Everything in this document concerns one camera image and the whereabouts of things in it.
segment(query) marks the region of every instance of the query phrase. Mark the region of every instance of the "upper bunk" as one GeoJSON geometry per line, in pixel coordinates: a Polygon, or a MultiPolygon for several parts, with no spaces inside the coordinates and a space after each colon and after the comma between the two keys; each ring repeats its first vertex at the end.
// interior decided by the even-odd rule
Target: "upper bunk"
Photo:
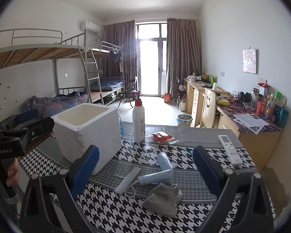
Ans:
{"type": "Polygon", "coordinates": [[[86,32],[75,35],[66,40],[63,40],[63,33],[61,31],[51,29],[19,28],[1,30],[0,33],[2,32],[11,32],[12,37],[10,46],[0,48],[0,69],[40,60],[79,58],[80,53],[84,57],[84,50],[87,53],[88,58],[92,57],[91,51],[93,51],[95,58],[99,59],[108,56],[111,51],[118,51],[122,49],[120,46],[116,46],[104,41],[101,43],[101,49],[87,47],[86,32]],[[44,34],[42,36],[15,36],[15,33],[18,31],[55,32],[57,35],[48,36],[44,34]],[[83,36],[84,40],[82,46],[79,45],[81,36],[83,36]],[[13,45],[13,41],[19,38],[52,38],[60,39],[60,42],[48,44],[39,43],[13,45]]]}

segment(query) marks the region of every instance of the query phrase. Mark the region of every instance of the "styrofoam box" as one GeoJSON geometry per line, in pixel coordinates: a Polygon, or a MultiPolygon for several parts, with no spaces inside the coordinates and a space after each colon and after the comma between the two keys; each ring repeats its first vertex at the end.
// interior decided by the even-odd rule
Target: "styrofoam box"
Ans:
{"type": "Polygon", "coordinates": [[[88,147],[99,148],[97,174],[121,149],[119,112],[117,108],[83,103],[52,116],[54,135],[63,155],[74,162],[88,147]]]}

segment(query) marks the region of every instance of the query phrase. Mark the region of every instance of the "wall stain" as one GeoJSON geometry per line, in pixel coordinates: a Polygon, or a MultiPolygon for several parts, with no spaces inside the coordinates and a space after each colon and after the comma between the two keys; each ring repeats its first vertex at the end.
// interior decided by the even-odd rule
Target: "wall stain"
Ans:
{"type": "Polygon", "coordinates": [[[280,183],[278,176],[273,168],[264,167],[261,174],[265,186],[272,199],[276,217],[278,218],[280,213],[282,212],[282,209],[290,203],[291,196],[290,194],[286,194],[285,186],[280,183]]]}

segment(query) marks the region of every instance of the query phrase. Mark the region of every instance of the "air conditioner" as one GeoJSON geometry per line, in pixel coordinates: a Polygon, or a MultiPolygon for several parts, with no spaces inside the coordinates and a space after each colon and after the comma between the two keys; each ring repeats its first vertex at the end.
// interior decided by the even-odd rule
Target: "air conditioner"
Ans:
{"type": "Polygon", "coordinates": [[[85,29],[96,33],[100,32],[100,26],[89,21],[81,22],[81,31],[84,31],[85,29]]]}

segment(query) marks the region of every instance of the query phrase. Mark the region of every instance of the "wooden chair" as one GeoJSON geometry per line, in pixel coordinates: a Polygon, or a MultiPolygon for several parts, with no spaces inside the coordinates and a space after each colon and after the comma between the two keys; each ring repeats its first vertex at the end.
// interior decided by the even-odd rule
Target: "wooden chair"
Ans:
{"type": "Polygon", "coordinates": [[[213,128],[216,117],[217,96],[215,92],[205,88],[204,105],[200,127],[213,128]]]}
{"type": "Polygon", "coordinates": [[[132,93],[137,92],[137,90],[135,90],[135,85],[136,85],[136,83],[137,83],[137,77],[132,78],[132,79],[127,83],[127,86],[126,86],[125,90],[119,92],[119,96],[121,96],[121,100],[120,100],[120,103],[119,103],[118,107],[120,106],[120,104],[121,104],[121,102],[122,102],[124,96],[127,97],[125,103],[127,102],[127,99],[128,99],[128,100],[129,100],[129,103],[130,103],[130,105],[131,105],[131,107],[133,107],[133,106],[132,106],[132,103],[131,103],[131,101],[130,101],[130,99],[129,99],[129,95],[132,94],[132,93]]]}

